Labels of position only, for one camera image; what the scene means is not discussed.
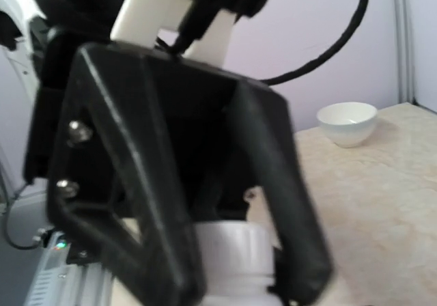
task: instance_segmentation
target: black plastic bracket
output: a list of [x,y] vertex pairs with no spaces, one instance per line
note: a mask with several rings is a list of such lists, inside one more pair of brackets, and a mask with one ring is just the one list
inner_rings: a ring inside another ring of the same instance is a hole
[[[73,122],[92,136],[75,143]],[[48,217],[144,305],[199,302],[206,283],[193,223],[244,219],[243,194],[256,184],[283,246],[275,292],[310,305],[333,268],[286,101],[258,81],[160,51],[79,49],[51,158]],[[138,238],[114,215],[120,195]]]

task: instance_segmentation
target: metal bolt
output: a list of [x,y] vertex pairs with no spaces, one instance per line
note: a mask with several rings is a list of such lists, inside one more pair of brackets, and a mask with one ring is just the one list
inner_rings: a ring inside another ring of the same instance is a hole
[[73,120],[68,124],[68,134],[73,143],[83,143],[89,141],[93,137],[93,130],[84,123]]
[[74,198],[79,193],[79,184],[69,180],[60,180],[56,184],[59,194],[64,198]]

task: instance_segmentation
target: cable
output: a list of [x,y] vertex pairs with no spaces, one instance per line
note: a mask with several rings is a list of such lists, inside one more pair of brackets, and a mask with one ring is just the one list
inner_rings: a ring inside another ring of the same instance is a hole
[[348,28],[341,34],[341,37],[324,53],[322,53],[317,59],[311,60],[302,67],[292,71],[282,74],[281,76],[274,77],[271,79],[264,79],[261,82],[267,85],[278,85],[293,79],[297,79],[303,75],[306,75],[315,69],[319,68],[321,65],[326,63],[330,58],[336,55],[345,45],[349,42],[350,38],[354,35],[355,31],[361,25],[364,15],[367,11],[367,6],[369,5],[369,0],[360,0],[358,7],[355,10],[352,19],[348,25]]
[[11,246],[14,249],[18,249],[18,250],[33,250],[33,249],[37,249],[40,246],[41,243],[41,236],[39,237],[40,239],[36,240],[32,245],[29,246],[20,246],[18,244],[16,244],[14,241],[12,241],[10,235],[9,235],[9,230],[8,230],[8,223],[9,223],[9,217],[11,214],[11,210],[12,207],[14,206],[15,202],[20,199],[21,194],[23,193],[23,191],[28,187],[28,184],[24,184],[21,188],[19,188],[15,193],[14,196],[12,198],[12,200],[10,200],[7,203],[6,206],[6,211],[5,214],[3,215],[3,225],[2,225],[2,233],[3,233],[3,237],[5,238],[5,241],[9,244],[9,246]]

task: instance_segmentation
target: bowl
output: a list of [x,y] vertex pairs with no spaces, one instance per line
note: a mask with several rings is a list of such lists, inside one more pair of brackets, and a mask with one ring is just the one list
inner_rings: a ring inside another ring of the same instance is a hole
[[327,106],[317,114],[322,132],[343,148],[364,142],[376,127],[378,110],[367,103],[343,102]]

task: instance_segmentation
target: white bottle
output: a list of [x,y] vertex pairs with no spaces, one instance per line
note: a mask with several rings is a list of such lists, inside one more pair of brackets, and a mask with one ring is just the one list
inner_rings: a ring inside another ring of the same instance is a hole
[[274,259],[266,229],[243,221],[196,224],[208,291],[201,306],[283,306],[268,292]]

